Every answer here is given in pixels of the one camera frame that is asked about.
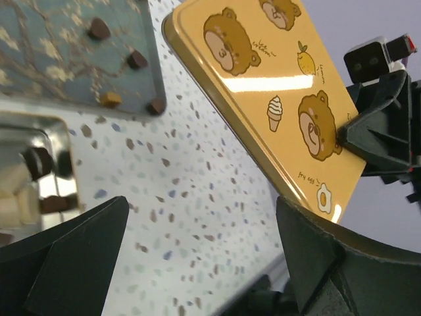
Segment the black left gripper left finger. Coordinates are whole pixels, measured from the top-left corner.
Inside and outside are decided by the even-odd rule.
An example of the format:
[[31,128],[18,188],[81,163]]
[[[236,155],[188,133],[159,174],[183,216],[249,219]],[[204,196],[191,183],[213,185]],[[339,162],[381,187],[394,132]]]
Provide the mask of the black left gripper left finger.
[[100,315],[129,204],[114,197],[1,248],[1,314]]

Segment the gold tin box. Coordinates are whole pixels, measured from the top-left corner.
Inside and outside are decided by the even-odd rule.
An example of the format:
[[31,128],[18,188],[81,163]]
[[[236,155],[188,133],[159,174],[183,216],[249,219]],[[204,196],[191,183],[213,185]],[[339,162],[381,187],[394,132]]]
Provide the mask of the gold tin box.
[[1,111],[1,245],[83,213],[70,138],[57,117]]

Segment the caramel cube chocolate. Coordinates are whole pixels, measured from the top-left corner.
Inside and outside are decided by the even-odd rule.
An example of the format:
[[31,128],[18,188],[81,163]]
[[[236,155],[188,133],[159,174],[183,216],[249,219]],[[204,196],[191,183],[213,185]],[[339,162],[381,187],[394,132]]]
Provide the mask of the caramel cube chocolate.
[[122,103],[122,98],[114,92],[105,92],[100,95],[99,102],[103,107],[114,109]]

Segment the brown cube chocolate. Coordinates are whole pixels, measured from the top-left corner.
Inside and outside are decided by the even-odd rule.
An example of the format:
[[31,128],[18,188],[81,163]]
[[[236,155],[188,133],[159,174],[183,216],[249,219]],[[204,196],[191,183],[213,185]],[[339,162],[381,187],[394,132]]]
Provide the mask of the brown cube chocolate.
[[161,116],[166,110],[166,102],[155,98],[146,106],[147,112],[153,116]]

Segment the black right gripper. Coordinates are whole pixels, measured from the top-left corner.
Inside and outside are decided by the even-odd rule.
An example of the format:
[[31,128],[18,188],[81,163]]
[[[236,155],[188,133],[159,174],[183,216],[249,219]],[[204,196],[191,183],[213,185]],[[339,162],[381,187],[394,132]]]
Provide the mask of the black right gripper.
[[362,176],[411,183],[406,200],[420,207],[420,80],[397,70],[347,91],[358,114],[338,129],[339,144],[366,162]]

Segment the white heart chocolate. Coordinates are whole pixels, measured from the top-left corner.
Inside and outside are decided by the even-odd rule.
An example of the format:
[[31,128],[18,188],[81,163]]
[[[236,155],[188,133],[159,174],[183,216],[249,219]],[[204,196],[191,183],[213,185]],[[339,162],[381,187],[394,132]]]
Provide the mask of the white heart chocolate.
[[16,195],[1,198],[1,228],[20,228],[37,224],[40,218],[39,194],[33,187],[26,187]]

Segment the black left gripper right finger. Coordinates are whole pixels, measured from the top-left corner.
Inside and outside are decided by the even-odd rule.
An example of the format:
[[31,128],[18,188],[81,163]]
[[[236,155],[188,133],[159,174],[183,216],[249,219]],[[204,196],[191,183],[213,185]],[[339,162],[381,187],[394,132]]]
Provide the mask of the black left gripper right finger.
[[419,315],[420,254],[278,197],[276,219],[300,315]]

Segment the blue floral serving tray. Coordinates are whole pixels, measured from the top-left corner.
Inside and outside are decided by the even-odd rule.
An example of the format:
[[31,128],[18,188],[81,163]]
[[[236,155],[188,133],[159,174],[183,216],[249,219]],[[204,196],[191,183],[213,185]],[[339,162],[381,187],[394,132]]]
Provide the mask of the blue floral serving tray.
[[[109,38],[88,36],[95,17],[107,24]],[[146,67],[128,66],[133,50],[147,59]],[[155,117],[146,106],[166,96],[148,2],[2,1],[1,92]],[[103,107],[105,92],[117,93],[122,103]]]

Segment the dark round chocolate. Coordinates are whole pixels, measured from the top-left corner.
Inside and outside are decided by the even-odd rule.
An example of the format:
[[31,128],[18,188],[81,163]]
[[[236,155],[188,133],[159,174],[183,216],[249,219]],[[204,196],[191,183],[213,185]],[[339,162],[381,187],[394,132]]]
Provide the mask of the dark round chocolate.
[[105,40],[111,36],[111,31],[101,18],[95,17],[91,21],[88,36],[95,40]]

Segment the white square chocolate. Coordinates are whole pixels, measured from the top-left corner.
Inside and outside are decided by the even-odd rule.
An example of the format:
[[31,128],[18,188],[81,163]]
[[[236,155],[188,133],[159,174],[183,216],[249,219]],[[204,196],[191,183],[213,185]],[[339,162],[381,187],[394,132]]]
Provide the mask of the white square chocolate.
[[1,197],[16,194],[32,180],[26,164],[19,163],[1,169]]

